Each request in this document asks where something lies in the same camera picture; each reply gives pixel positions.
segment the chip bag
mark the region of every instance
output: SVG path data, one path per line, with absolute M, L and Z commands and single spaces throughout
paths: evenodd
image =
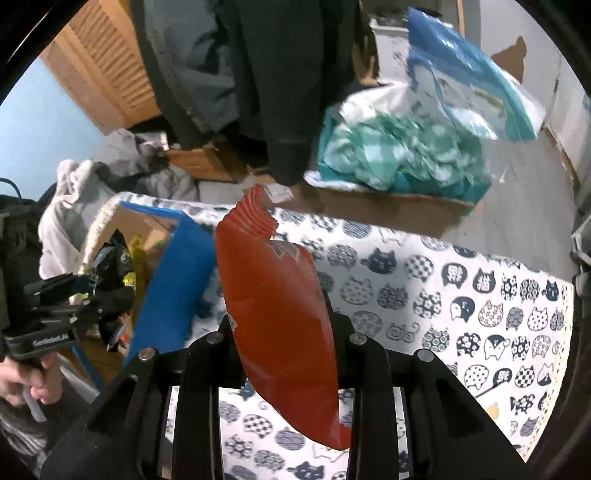
M 234 340 L 254 389 L 297 431 L 336 450 L 339 423 L 335 344 L 308 250 L 271 238 L 277 222 L 250 190 L 218 224 L 217 265 Z

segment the wooden cabinet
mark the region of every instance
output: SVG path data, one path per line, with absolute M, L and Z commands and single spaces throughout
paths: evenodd
M 116 0 L 89 0 L 41 58 L 105 134 L 160 114 L 133 23 Z

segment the pile of clothes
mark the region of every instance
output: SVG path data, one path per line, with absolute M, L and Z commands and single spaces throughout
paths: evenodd
M 115 193 L 199 201 L 195 181 L 168 163 L 162 144 L 124 129 L 108 135 L 91 160 L 62 161 L 52 189 L 55 193 L 38 227 L 43 279 L 74 271 L 89 227 Z

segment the white fabric with cat pattern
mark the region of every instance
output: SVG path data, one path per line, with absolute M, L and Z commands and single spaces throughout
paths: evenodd
M 182 210 L 206 229 L 231 206 L 116 195 L 90 231 L 98 234 L 121 200 Z M 333 308 L 358 332 L 386 348 L 429 348 L 447 364 L 527 460 L 558 396 L 572 332 L 573 286 L 516 260 L 482 255 L 438 239 L 320 215 L 276 209 L 278 238 L 308 248 Z M 93 247 L 92 238 L 86 249 Z M 195 338 L 217 329 L 225 314 L 217 273 L 195 318 Z M 352 391 L 339 393 L 343 423 L 351 422 Z M 408 476 L 406 431 L 400 418 L 401 478 Z M 176 394 L 168 415 L 174 431 Z M 347 452 L 295 432 L 250 384 L 220 391 L 224 469 L 238 480 L 339 480 Z

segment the blue wall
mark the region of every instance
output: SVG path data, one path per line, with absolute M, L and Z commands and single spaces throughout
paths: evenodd
M 90 158 L 103 138 L 36 59 L 0 105 L 0 177 L 37 200 L 56 181 L 61 160 Z M 14 191 L 0 183 L 0 193 Z

